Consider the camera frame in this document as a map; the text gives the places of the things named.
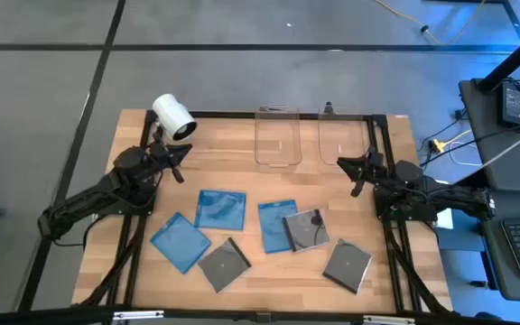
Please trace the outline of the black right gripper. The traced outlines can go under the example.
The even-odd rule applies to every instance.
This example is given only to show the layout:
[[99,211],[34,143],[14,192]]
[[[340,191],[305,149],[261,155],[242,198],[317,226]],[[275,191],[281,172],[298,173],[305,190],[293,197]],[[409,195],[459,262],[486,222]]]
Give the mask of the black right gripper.
[[354,198],[360,195],[365,180],[385,176],[384,155],[379,152],[367,152],[358,158],[339,157],[337,165],[349,178],[359,178],[350,192]]

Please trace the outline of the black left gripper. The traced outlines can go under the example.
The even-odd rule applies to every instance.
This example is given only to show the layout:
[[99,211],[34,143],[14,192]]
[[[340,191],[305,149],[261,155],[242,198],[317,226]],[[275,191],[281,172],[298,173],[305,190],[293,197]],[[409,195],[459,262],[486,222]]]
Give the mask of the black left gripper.
[[183,183],[184,178],[177,164],[181,164],[192,147],[192,144],[163,144],[152,142],[149,144],[149,170],[151,172],[159,172],[164,169],[171,169],[174,179],[178,183]]

